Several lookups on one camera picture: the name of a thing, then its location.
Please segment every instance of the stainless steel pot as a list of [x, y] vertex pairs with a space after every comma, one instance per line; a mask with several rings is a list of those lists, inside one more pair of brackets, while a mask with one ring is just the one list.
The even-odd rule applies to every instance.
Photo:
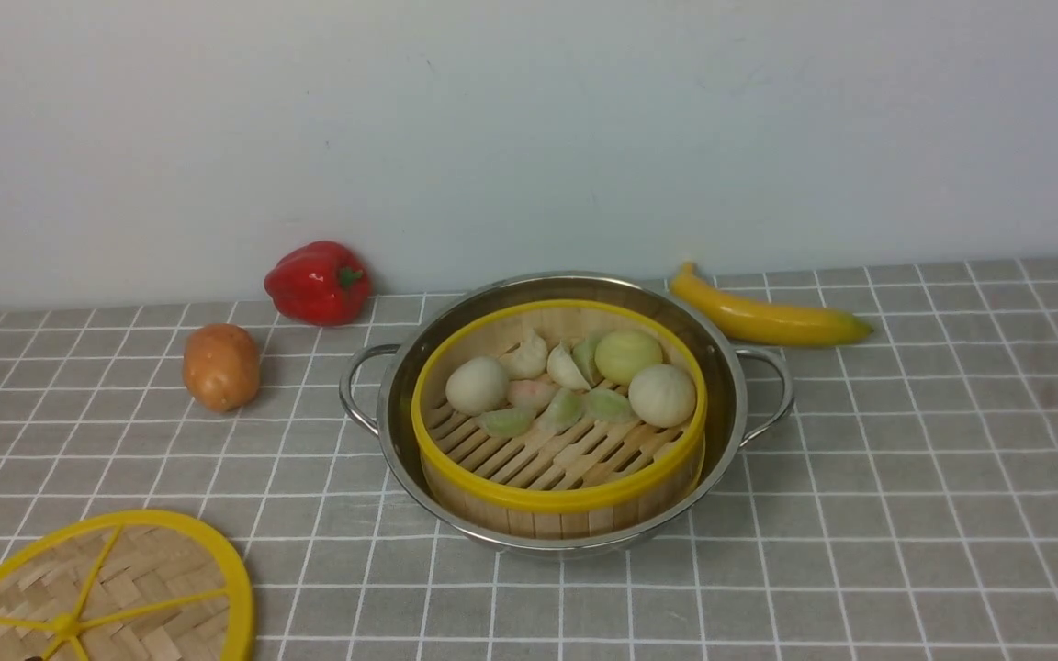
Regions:
[[[647, 519], [625, 530], [608, 534], [583, 537], [583, 539], [525, 539], [492, 532], [459, 518], [444, 510], [430, 495], [427, 481], [423, 476], [419, 446], [412, 427], [412, 392], [427, 356], [454, 331], [496, 310], [505, 307], [546, 300], [546, 298], [585, 298], [604, 301], [637, 313], [645, 314], [667, 326], [683, 339], [689, 350], [696, 355], [705, 372], [709, 397], [709, 420], [706, 426], [706, 461], [697, 489], [689, 497], [655, 518]], [[352, 381], [358, 370], [367, 360], [394, 354], [394, 361], [382, 378], [379, 389], [377, 418], [362, 410], [352, 398]], [[782, 401], [778, 409], [767, 420], [755, 424], [746, 432], [748, 397], [746, 377], [741, 368], [740, 357], [762, 361], [773, 368], [782, 380]], [[688, 511], [720, 481], [726, 469], [734, 460], [738, 448], [755, 439], [771, 424], [778, 422], [794, 405], [794, 388], [786, 365], [772, 352], [759, 348], [734, 348], [730, 346], [713, 324], [709, 323], [692, 307], [660, 289], [635, 281], [618, 279], [612, 275], [588, 272], [551, 272], [513, 277], [495, 281], [487, 288], [476, 289], [466, 294], [436, 317], [424, 322], [402, 345], [379, 345], [366, 347], [355, 352], [349, 365], [342, 372], [339, 398], [345, 412], [366, 432], [378, 436], [382, 443], [382, 455], [399, 484], [416, 502], [436, 515], [442, 521], [462, 532], [476, 543], [491, 546], [499, 551], [521, 553], [539, 557], [580, 557], [606, 553], [650, 539], [664, 524]]]

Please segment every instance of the pot handle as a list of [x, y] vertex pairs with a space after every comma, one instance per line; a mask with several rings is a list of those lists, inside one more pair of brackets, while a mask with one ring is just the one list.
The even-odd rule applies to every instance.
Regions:
[[752, 429], [742, 437], [742, 444], [738, 448], [744, 448], [746, 447], [746, 443], [764, 435], [769, 427], [773, 426], [773, 423], [782, 420], [782, 418], [785, 418], [785, 415], [790, 412], [790, 407], [795, 406], [795, 386], [794, 381], [790, 380], [790, 371], [786, 368], [786, 364], [781, 357], [773, 354], [772, 351], [760, 350], [756, 347], [741, 347], [734, 351], [737, 352], [737, 357], [755, 360], [759, 363], [769, 365], [778, 373], [778, 379], [782, 381], [782, 401], [778, 402], [778, 409], [773, 411], [771, 417], [762, 421], [759, 426], [752, 427]]
[[349, 356], [349, 365], [344, 372], [341, 372], [341, 380], [338, 382], [338, 399], [341, 400], [341, 408], [345, 409], [345, 414], [349, 415], [353, 422], [361, 424], [361, 427], [373, 435], [375, 438], [379, 438], [381, 435], [378, 419], [370, 418], [365, 410], [362, 410], [362, 406], [353, 401], [353, 377], [358, 377], [358, 371], [367, 360], [379, 355], [394, 355], [399, 352], [399, 348], [400, 345], [377, 345], [358, 350], [355, 354]]

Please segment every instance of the gray checkered tablecloth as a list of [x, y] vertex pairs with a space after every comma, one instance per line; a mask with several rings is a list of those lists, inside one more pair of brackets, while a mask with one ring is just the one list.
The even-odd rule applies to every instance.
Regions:
[[[247, 556], [261, 660], [1058, 661], [1058, 258], [717, 283], [879, 331], [785, 351], [797, 410], [692, 515], [564, 565], [438, 524], [342, 414], [350, 352], [453, 296], [379, 297], [335, 330], [263, 301], [0, 315], [0, 561], [96, 513], [199, 515]], [[218, 417], [181, 351], [226, 319], [266, 386]], [[753, 369], [763, 414], [777, 382]]]

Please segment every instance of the bamboo steamer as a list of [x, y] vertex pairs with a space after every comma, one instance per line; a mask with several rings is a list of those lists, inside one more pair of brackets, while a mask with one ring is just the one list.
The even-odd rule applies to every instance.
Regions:
[[[692, 417], [671, 429], [583, 417], [561, 435], [533, 424], [516, 438], [491, 438], [449, 405], [446, 380], [477, 355], [515, 350], [530, 327], [550, 350], [622, 328], [654, 336], [664, 363], [693, 378]], [[596, 386], [626, 394], [605, 380]], [[645, 521], [692, 492], [705, 462], [706, 391], [693, 353], [664, 326], [618, 306], [554, 298], [499, 310], [449, 336], [415, 382], [412, 419], [430, 492], [446, 510], [495, 532], [574, 539]]]
[[118, 512], [0, 566], [0, 661], [248, 661], [252, 586], [197, 518]]

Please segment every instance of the potato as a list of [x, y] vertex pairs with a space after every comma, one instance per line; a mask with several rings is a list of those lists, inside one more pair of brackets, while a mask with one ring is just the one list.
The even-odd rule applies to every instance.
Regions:
[[260, 391], [260, 353], [255, 339], [233, 324], [208, 324], [185, 339], [185, 389], [215, 414], [247, 405]]

